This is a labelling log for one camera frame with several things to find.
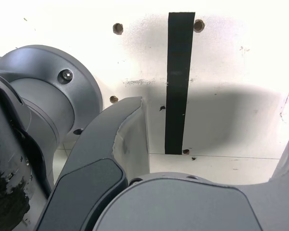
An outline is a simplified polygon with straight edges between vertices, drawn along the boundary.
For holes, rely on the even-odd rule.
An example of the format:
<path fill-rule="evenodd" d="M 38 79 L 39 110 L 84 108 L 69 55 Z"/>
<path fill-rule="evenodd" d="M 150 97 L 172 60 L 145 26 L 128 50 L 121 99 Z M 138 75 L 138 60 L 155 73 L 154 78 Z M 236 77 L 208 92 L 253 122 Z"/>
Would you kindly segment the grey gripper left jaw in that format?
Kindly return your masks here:
<path fill-rule="evenodd" d="M 102 111 L 83 130 L 36 230 L 91 231 L 129 181 L 149 172 L 143 99 L 125 98 Z"/>

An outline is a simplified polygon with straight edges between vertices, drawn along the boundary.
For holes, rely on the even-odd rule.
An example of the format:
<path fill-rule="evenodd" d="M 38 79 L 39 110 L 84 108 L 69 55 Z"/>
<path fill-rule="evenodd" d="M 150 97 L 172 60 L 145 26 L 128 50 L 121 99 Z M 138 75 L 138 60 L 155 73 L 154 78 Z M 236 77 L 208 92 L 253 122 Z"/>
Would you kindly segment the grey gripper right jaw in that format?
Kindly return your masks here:
<path fill-rule="evenodd" d="M 159 174 L 128 187 L 96 231 L 289 231 L 289 142 L 268 182 L 222 185 Z"/>

